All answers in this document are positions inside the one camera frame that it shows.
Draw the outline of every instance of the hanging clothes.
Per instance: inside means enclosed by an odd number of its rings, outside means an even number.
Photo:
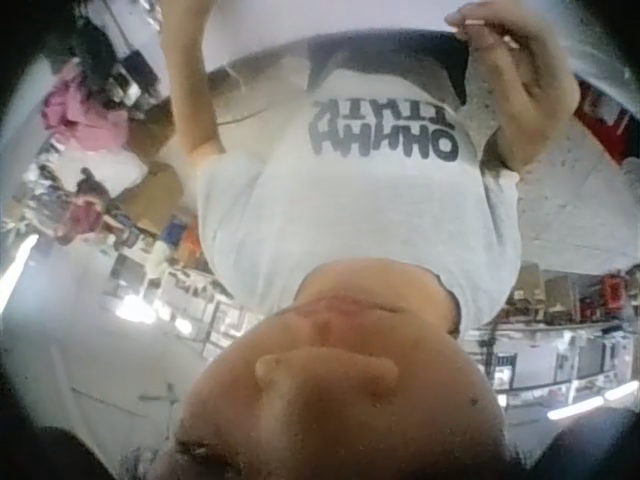
[[[62,144],[95,152],[121,147],[129,136],[126,110],[107,110],[91,100],[76,61],[62,70],[42,106],[45,128]]]

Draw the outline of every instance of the pink clothing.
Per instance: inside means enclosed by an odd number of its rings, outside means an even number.
[[[75,140],[89,152],[121,147],[129,137],[127,111],[106,110],[90,100],[81,80],[75,62],[64,67],[42,106],[45,128],[61,143]]]

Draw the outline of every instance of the nose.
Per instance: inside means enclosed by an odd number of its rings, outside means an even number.
[[[255,365],[266,397],[304,407],[311,402],[384,402],[396,390],[398,368],[386,358],[307,347],[261,357]]]

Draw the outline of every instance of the red object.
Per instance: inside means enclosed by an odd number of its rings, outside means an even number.
[[[82,205],[72,204],[65,220],[71,232],[84,235],[98,230],[102,224],[102,212],[90,202]]]
[[[602,299],[609,312],[622,310],[624,306],[624,278],[606,275],[602,278]]]
[[[589,297],[580,299],[580,323],[593,322],[596,318],[597,308]]]
[[[596,137],[611,158],[622,165],[628,157],[627,145],[633,128],[631,113],[620,106],[613,124],[610,125],[600,117],[599,108],[605,101],[611,104],[611,100],[585,82],[580,82],[580,90],[582,95],[576,117]]]

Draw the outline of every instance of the bright light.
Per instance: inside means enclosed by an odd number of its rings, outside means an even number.
[[[191,322],[184,318],[178,318],[176,320],[176,328],[180,330],[180,333],[183,335],[190,335],[193,331],[193,325],[191,325]]]
[[[604,394],[604,398],[609,401],[618,400],[619,398],[624,397],[625,395],[629,395],[630,393],[635,392],[640,386],[640,382],[634,380],[633,382],[625,383],[617,388],[609,390]]]
[[[123,320],[149,325],[155,322],[157,318],[153,308],[137,295],[127,295],[124,297],[118,310],[116,310],[116,315]]]
[[[160,300],[156,300],[153,302],[153,309],[158,312],[158,316],[160,319],[168,322],[171,320],[171,307],[169,307],[166,303],[162,303]]]
[[[585,400],[584,402],[574,403],[573,405],[569,405],[568,407],[552,410],[547,413],[547,417],[549,417],[550,420],[560,420],[561,418],[567,418],[573,415],[588,412],[589,410],[601,407],[602,405],[604,405],[604,398],[593,397],[589,400]]]
[[[31,253],[31,249],[38,241],[38,238],[38,235],[34,234],[30,235],[24,242],[22,242],[22,245],[18,248],[18,253],[16,253],[16,258],[13,260],[13,263],[9,265],[5,274],[0,278],[0,313],[2,313],[4,311],[4,307],[7,306],[9,297],[11,297],[13,289],[16,288],[16,284],[24,270],[24,265],[27,263],[27,259]]]

